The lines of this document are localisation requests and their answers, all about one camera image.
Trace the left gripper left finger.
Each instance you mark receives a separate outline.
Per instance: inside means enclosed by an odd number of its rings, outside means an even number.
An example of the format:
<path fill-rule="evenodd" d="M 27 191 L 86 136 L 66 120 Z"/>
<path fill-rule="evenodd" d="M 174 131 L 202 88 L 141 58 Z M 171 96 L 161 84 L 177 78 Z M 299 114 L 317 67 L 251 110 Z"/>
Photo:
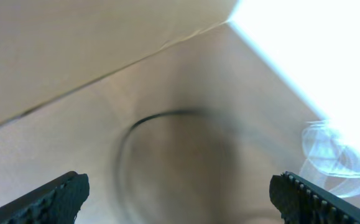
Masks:
<path fill-rule="evenodd" d="M 90 194 L 87 174 L 67 172 L 0 207 L 0 224 L 74 224 Z"/>

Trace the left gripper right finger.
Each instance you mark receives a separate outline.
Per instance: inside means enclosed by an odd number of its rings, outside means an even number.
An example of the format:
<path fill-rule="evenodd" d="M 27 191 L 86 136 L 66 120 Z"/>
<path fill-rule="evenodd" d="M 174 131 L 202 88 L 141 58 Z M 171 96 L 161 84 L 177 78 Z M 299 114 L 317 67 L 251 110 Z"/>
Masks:
<path fill-rule="evenodd" d="M 293 172 L 272 176 L 269 197 L 286 224 L 360 224 L 360 208 Z"/>

